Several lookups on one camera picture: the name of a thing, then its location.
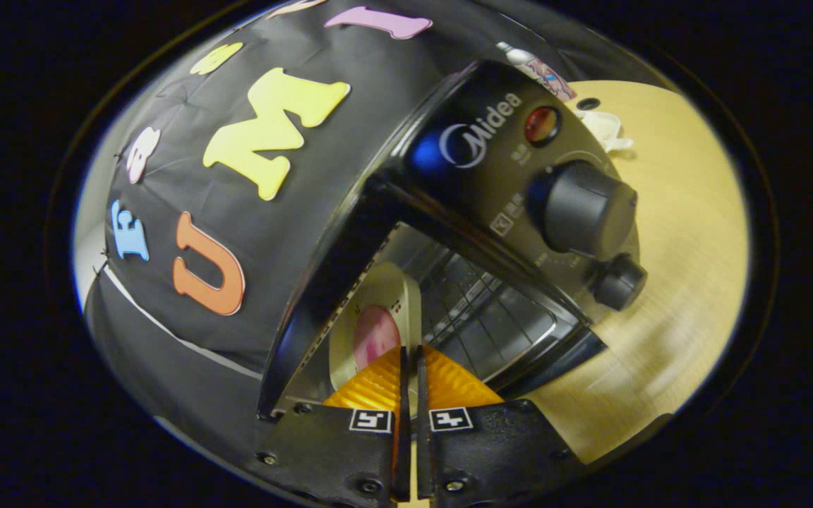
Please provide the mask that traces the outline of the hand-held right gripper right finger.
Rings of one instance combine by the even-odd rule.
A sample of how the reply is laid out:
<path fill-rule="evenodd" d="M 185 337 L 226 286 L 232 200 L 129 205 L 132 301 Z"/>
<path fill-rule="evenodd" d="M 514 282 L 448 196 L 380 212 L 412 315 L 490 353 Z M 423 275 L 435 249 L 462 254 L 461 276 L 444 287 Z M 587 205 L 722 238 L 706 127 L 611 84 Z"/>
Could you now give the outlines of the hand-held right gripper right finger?
<path fill-rule="evenodd" d="M 417 495 L 433 507 L 514 507 L 583 476 L 585 465 L 529 399 L 503 401 L 464 367 L 417 353 Z"/>

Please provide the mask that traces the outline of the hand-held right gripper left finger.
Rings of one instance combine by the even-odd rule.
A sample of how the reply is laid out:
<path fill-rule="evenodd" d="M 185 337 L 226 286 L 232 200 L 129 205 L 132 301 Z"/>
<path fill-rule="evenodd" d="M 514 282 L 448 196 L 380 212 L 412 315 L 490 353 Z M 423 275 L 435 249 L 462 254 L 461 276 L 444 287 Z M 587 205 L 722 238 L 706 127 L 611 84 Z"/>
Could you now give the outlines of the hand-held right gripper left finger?
<path fill-rule="evenodd" d="M 297 403 L 257 447 L 265 482 L 325 506 L 410 498 L 407 350 L 389 350 L 323 403 Z"/>

